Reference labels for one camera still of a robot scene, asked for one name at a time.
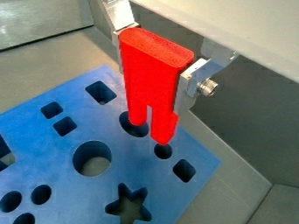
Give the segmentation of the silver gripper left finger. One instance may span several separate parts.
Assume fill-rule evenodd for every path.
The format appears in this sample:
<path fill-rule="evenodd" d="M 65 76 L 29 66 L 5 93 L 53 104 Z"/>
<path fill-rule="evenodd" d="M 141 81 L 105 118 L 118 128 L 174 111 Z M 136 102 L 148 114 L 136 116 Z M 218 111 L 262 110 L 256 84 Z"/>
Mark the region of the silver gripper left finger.
<path fill-rule="evenodd" d="M 98 6 L 110 29 L 112 44 L 117 46 L 120 32 L 126 28 L 138 26 L 129 0 L 98 0 Z"/>

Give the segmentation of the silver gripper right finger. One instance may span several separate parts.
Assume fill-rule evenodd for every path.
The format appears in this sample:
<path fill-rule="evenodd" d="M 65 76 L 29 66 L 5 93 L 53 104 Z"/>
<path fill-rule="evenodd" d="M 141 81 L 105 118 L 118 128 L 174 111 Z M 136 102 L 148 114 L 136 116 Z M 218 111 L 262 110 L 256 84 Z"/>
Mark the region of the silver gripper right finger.
<path fill-rule="evenodd" d="M 173 112 L 180 116 L 194 104 L 198 95 L 209 97 L 214 94 L 218 84 L 210 76 L 218 73 L 236 59 L 238 53 L 225 46 L 204 38 L 198 58 L 180 73 Z"/>

